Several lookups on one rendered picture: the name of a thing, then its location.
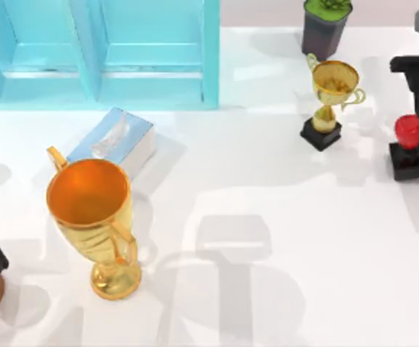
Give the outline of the red trophy black base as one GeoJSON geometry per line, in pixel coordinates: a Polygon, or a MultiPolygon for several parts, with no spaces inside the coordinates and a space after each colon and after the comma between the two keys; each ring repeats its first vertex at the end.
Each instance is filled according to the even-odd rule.
{"type": "Polygon", "coordinates": [[[397,141],[389,144],[394,180],[419,179],[419,116],[399,117],[394,133],[397,141]]]}

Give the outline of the small gold trophy black base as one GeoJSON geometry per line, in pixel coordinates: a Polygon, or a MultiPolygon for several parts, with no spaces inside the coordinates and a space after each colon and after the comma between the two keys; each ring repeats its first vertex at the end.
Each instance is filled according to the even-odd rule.
{"type": "Polygon", "coordinates": [[[337,60],[320,62],[313,53],[308,53],[306,60],[314,95],[321,107],[304,122],[301,136],[318,151],[323,151],[341,138],[342,125],[333,107],[344,110],[349,105],[361,104],[366,100],[366,93],[358,87],[360,76],[349,64],[337,60]]]}

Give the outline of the dark grey plant pot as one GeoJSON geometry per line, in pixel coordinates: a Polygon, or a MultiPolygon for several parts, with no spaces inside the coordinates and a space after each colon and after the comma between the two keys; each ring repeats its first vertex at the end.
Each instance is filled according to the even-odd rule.
{"type": "Polygon", "coordinates": [[[351,0],[305,0],[303,9],[302,52],[327,60],[337,50],[353,10],[351,0]]]}

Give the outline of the light blue rack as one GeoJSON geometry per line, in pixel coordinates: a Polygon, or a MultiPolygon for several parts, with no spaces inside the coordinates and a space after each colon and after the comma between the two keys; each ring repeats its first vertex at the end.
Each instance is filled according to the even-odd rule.
{"type": "Polygon", "coordinates": [[[0,0],[0,110],[219,105],[220,0],[0,0]]]}

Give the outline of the light blue tissue box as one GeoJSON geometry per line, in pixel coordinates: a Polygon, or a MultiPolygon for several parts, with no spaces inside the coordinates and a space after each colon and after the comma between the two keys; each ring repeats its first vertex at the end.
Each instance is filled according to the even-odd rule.
{"type": "Polygon", "coordinates": [[[112,108],[70,152],[70,163],[104,159],[122,167],[133,179],[155,154],[155,127],[150,121],[112,108]]]}

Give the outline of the large gold trophy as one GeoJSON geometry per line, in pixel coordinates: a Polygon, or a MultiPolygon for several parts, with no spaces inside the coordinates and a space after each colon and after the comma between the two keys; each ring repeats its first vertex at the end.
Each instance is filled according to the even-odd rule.
{"type": "Polygon", "coordinates": [[[50,214],[65,239],[93,263],[93,291],[107,300],[126,298],[142,276],[128,176],[107,160],[69,163],[54,146],[47,152],[56,168],[46,190],[50,214]]]}

